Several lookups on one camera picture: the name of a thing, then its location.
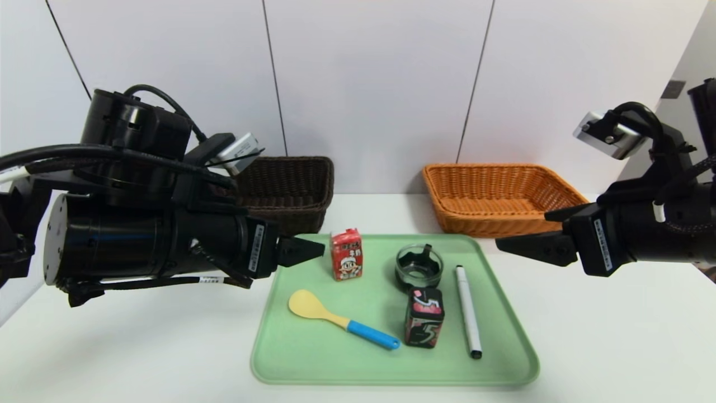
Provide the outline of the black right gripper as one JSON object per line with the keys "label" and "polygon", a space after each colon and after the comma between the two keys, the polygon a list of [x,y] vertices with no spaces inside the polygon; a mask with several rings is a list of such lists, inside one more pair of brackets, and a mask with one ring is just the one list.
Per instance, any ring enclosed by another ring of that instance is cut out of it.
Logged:
{"label": "black right gripper", "polygon": [[586,203],[545,212],[561,231],[495,239],[502,252],[558,267],[580,255],[584,272],[609,277],[636,262],[701,263],[714,266],[714,184],[696,184],[661,207],[649,199]]}

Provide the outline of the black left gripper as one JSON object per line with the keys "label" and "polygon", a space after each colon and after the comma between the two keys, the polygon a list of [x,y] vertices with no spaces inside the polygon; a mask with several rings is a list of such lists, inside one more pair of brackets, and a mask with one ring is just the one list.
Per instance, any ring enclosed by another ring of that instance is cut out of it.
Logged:
{"label": "black left gripper", "polygon": [[325,244],[299,237],[278,239],[276,224],[250,216],[243,208],[176,208],[173,212],[176,274],[217,270],[232,279],[268,278],[277,265],[294,267],[322,257],[325,250]]}

